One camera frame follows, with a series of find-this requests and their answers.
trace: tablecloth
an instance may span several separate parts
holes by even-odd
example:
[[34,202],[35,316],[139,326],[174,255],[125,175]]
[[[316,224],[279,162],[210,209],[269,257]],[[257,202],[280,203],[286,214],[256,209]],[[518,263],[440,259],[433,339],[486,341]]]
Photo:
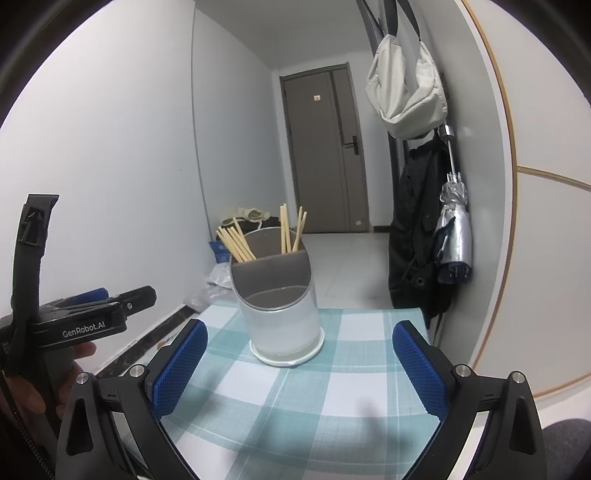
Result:
[[320,310],[324,346],[295,368],[254,357],[237,306],[196,317],[209,345],[162,424],[201,480],[400,479],[439,425],[392,348],[404,319],[426,337],[418,309]]

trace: green and white plaid cloth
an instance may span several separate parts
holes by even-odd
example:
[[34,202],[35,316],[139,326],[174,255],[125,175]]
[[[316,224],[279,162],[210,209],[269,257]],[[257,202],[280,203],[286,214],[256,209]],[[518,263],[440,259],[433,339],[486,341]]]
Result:
[[162,423],[202,480],[401,479],[439,425],[392,348],[420,310],[320,310],[326,340],[295,368],[256,359],[236,305],[198,317],[209,346]]

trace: door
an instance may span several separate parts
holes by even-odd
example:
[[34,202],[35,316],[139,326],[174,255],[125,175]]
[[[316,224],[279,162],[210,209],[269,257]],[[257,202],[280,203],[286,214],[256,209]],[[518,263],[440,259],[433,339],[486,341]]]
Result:
[[306,233],[367,232],[365,165],[347,65],[283,77],[282,83]]

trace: metal screw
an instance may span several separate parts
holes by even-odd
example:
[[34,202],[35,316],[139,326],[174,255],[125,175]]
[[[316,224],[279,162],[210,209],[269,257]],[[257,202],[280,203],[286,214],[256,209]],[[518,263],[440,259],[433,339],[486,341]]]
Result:
[[144,368],[143,365],[134,365],[129,369],[129,374],[132,377],[138,378],[144,374],[145,370],[146,369]]
[[87,374],[86,372],[82,372],[76,377],[76,383],[80,385],[85,384],[88,381],[89,377],[89,374]]
[[525,382],[525,375],[521,372],[513,372],[513,375],[511,375],[511,378],[513,378],[513,381],[515,383]]
[[469,377],[472,374],[472,369],[467,365],[458,365],[456,367],[456,373],[460,377]]

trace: human hand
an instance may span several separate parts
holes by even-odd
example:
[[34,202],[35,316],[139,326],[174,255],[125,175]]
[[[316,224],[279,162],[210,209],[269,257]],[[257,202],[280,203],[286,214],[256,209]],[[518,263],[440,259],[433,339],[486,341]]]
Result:
[[[85,358],[95,354],[96,345],[93,342],[80,343],[79,345],[74,345],[73,349],[74,358]],[[60,387],[58,393],[59,404],[56,408],[56,413],[60,418],[63,418],[64,416],[66,404],[68,402],[68,398],[70,397],[70,391],[72,390],[72,386],[76,381],[76,377],[80,373],[82,373],[82,369],[77,363],[74,363],[72,365],[72,369],[66,376],[65,382]],[[14,397],[15,403],[21,412],[21,415],[25,418],[25,421],[28,420],[26,418],[28,411],[33,413],[45,413],[45,402],[43,401],[41,394],[35,390],[35,387],[33,387],[32,383],[21,376],[8,377],[6,382],[10,388],[12,396]],[[7,407],[1,394],[0,404],[2,404],[3,407]]]

